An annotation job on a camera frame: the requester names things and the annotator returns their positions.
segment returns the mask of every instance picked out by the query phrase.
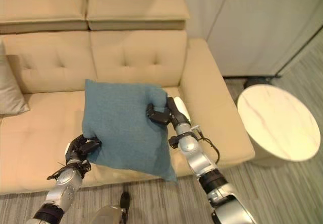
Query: sofa armrest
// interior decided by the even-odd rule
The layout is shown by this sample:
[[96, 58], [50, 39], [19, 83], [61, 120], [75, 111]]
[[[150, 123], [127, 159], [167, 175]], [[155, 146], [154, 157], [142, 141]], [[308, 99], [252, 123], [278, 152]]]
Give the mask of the sofa armrest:
[[[192, 123], [201, 126], [219, 149], [219, 166], [238, 164], [254, 157], [254, 150], [237, 108], [203, 39], [190, 39], [180, 88]], [[216, 152], [206, 142], [202, 148], [213, 159]]]

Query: gray carpet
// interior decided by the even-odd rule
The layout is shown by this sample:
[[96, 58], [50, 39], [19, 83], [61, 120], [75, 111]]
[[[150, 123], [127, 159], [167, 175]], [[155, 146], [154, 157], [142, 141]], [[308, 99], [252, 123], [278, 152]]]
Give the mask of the gray carpet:
[[[226, 80], [235, 99], [244, 80]], [[323, 129], [323, 44], [311, 50], [274, 84], [296, 95]], [[323, 150], [305, 162], [262, 168], [251, 163], [223, 170], [246, 200], [258, 223], [323, 223]], [[199, 183], [184, 177], [178, 185], [161, 180], [81, 189], [62, 223], [86, 224], [107, 204], [117, 204], [121, 193], [132, 195], [129, 224], [209, 223], [210, 206]], [[24, 223], [40, 207], [45, 192], [0, 196], [0, 223]]]

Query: blue cushion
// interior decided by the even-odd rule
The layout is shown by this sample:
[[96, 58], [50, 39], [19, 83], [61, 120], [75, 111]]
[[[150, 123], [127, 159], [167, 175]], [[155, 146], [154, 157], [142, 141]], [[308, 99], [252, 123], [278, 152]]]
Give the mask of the blue cushion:
[[176, 180], [165, 126], [146, 116], [146, 107], [164, 111], [167, 93], [146, 84], [85, 82], [82, 123], [85, 138], [97, 137], [101, 149], [88, 160], [115, 169], [127, 169]]

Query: robotic arm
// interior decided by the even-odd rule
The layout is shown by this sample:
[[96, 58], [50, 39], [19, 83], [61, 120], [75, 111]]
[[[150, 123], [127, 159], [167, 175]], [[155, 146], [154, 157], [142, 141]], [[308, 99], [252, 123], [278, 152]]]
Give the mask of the robotic arm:
[[153, 105], [147, 107], [148, 117], [159, 124], [172, 123], [177, 136], [171, 137], [172, 148], [179, 147], [186, 157], [189, 166], [196, 175], [214, 212], [211, 214], [215, 224], [256, 224], [252, 215], [242, 204], [235, 188], [220, 173], [218, 166], [211, 161], [198, 144], [193, 133], [199, 127], [191, 127], [190, 118], [184, 103], [179, 97], [167, 98], [167, 110], [164, 113], [154, 111]]
[[[147, 106], [148, 117], [159, 124], [172, 123], [177, 136], [169, 139], [172, 148], [179, 147], [189, 166], [196, 175], [214, 212], [211, 214], [215, 224], [256, 224], [251, 214], [244, 207], [234, 187], [220, 173], [216, 163], [203, 152], [193, 130], [197, 130], [204, 139], [201, 130], [191, 127], [190, 118], [184, 103], [179, 97], [167, 98], [164, 113]], [[75, 193], [80, 188], [85, 173], [91, 170], [87, 155], [95, 151], [101, 142], [98, 139], [85, 139], [80, 135], [67, 147], [66, 166], [56, 171], [47, 179], [56, 179], [56, 184], [47, 194], [46, 200], [35, 216], [27, 224], [59, 224], [64, 213], [72, 205]]]
[[91, 170], [87, 155], [101, 145], [98, 139], [87, 140], [80, 135], [67, 147], [66, 166], [56, 171], [47, 179], [56, 179], [51, 189], [33, 219], [27, 224], [59, 224], [64, 213], [70, 208], [75, 193], [80, 188], [86, 172]]

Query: marble tabletop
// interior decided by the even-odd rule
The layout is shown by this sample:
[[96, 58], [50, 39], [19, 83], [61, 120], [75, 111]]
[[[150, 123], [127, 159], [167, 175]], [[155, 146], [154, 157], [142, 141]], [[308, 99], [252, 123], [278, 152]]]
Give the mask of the marble tabletop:
[[276, 157], [302, 161], [318, 151], [320, 132], [315, 118], [287, 91], [253, 85], [240, 94], [237, 107], [251, 138]]

